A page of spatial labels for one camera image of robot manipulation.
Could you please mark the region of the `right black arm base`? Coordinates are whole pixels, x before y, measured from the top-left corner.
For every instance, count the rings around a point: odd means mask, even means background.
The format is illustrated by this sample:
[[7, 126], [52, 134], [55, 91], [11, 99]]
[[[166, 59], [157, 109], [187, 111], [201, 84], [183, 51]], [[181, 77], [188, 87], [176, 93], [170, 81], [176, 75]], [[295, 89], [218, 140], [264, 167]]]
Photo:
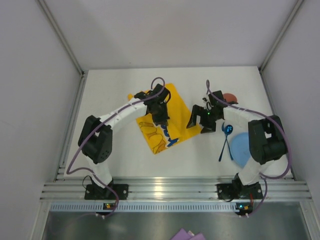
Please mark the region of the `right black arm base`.
[[216, 185], [219, 200], [231, 202], [233, 200], [261, 200], [263, 198], [261, 185], [256, 182], [242, 185], [241, 182], [219, 183]]

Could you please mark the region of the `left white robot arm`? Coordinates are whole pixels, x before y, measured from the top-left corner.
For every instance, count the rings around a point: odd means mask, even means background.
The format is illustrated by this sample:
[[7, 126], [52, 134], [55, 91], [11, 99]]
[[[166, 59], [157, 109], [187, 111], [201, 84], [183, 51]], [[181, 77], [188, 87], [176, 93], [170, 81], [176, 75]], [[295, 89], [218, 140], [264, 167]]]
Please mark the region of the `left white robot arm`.
[[125, 105], [100, 117], [89, 116], [83, 125], [78, 146], [81, 147], [92, 173], [92, 184], [101, 190], [112, 187], [113, 177], [107, 158], [113, 148], [113, 135], [137, 118], [151, 115], [153, 124], [167, 125], [170, 119], [167, 102], [170, 91], [157, 84], [148, 92], [139, 92]]

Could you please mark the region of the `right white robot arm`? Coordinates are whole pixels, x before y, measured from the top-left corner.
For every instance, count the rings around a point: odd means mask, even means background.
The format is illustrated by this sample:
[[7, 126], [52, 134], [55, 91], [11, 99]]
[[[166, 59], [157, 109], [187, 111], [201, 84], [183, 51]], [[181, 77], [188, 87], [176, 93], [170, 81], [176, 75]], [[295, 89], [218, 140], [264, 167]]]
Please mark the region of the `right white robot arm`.
[[207, 91], [203, 104], [192, 106], [186, 128], [193, 129], [200, 125], [201, 134], [215, 133], [217, 122], [233, 123], [246, 130], [248, 134], [249, 159], [233, 181], [240, 186], [251, 186], [263, 176], [263, 169], [268, 162], [279, 160], [287, 154], [287, 140], [280, 118], [267, 116], [261, 112], [240, 107], [236, 98], [227, 99], [222, 91]]

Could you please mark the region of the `yellow cartoon placemat cloth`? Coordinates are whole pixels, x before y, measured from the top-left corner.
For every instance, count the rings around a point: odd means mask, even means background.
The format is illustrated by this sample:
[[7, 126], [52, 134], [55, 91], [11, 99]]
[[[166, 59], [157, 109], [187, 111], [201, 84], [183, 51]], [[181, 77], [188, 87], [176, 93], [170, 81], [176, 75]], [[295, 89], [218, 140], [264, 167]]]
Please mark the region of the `yellow cartoon placemat cloth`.
[[136, 119], [136, 123], [147, 145], [155, 155], [195, 137], [202, 130], [198, 124], [187, 128], [191, 116], [190, 110], [187, 108], [174, 84], [167, 83], [165, 87], [171, 93], [171, 99], [167, 104], [168, 124], [155, 125], [150, 114]]

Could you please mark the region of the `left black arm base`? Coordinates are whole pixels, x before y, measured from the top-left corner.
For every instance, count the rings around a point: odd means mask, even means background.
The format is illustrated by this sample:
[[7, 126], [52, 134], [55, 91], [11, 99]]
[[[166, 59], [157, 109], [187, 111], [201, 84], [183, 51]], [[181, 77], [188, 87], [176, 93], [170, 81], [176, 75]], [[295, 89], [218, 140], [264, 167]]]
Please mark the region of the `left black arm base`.
[[108, 185], [114, 193], [106, 187], [98, 186], [93, 180], [85, 187], [85, 200], [126, 200], [129, 194], [128, 184], [117, 184], [113, 181]]

